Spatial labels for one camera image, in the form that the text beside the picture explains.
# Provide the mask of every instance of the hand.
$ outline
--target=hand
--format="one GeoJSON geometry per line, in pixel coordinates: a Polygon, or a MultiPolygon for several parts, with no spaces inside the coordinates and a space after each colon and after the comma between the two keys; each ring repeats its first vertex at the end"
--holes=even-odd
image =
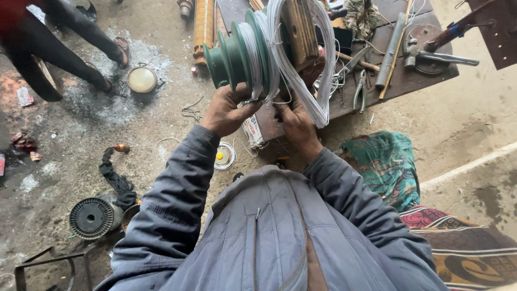
{"type": "Polygon", "coordinates": [[[210,106],[201,119],[200,125],[211,130],[219,137],[236,132],[246,118],[251,117],[261,107],[262,103],[253,101],[237,109],[237,104],[251,97],[246,84],[237,85],[235,92],[230,85],[217,89],[210,106]]]}
{"type": "Polygon", "coordinates": [[[294,92],[293,108],[288,104],[273,104],[277,114],[282,116],[284,133],[287,139],[304,155],[308,163],[311,163],[323,149],[316,135],[316,128],[305,110],[305,106],[294,92]]]}

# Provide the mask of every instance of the hammer head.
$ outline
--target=hammer head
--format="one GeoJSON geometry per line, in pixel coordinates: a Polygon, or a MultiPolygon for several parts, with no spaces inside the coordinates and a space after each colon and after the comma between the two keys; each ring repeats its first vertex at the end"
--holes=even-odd
{"type": "Polygon", "coordinates": [[[416,64],[416,58],[418,56],[418,48],[417,48],[418,40],[416,38],[412,38],[406,41],[404,45],[404,67],[406,68],[414,68],[416,64]]]}

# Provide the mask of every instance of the black trousers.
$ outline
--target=black trousers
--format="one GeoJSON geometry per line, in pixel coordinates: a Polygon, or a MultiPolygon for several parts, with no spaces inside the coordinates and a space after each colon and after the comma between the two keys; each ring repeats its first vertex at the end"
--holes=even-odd
{"type": "MultiPolygon", "coordinates": [[[[104,52],[109,59],[118,63],[124,61],[124,55],[117,44],[75,7],[62,0],[42,0],[36,5],[54,23],[74,30],[104,52]]],[[[16,26],[0,37],[0,43],[4,54],[31,88],[45,101],[59,101],[61,95],[45,78],[31,55],[38,56],[45,62],[76,75],[98,88],[106,85],[101,73],[87,66],[28,10],[16,26]]]]}

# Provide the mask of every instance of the black wire spool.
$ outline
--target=black wire spool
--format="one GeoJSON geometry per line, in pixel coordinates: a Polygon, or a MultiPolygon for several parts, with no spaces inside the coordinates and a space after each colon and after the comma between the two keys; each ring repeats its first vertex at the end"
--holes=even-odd
{"type": "Polygon", "coordinates": [[[113,205],[117,198],[113,195],[86,198],[79,201],[70,211],[70,228],[85,240],[97,239],[117,228],[124,212],[113,205]]]}

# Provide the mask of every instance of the pliers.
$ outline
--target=pliers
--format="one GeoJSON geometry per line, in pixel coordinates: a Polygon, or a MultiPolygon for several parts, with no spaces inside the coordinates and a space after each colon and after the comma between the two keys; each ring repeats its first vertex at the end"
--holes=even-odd
{"type": "Polygon", "coordinates": [[[359,77],[359,84],[357,85],[356,94],[354,95],[354,109],[357,108],[357,97],[361,94],[361,109],[359,110],[359,114],[364,112],[365,101],[366,101],[366,88],[364,88],[364,83],[366,82],[366,70],[361,71],[361,75],[359,77]]]}

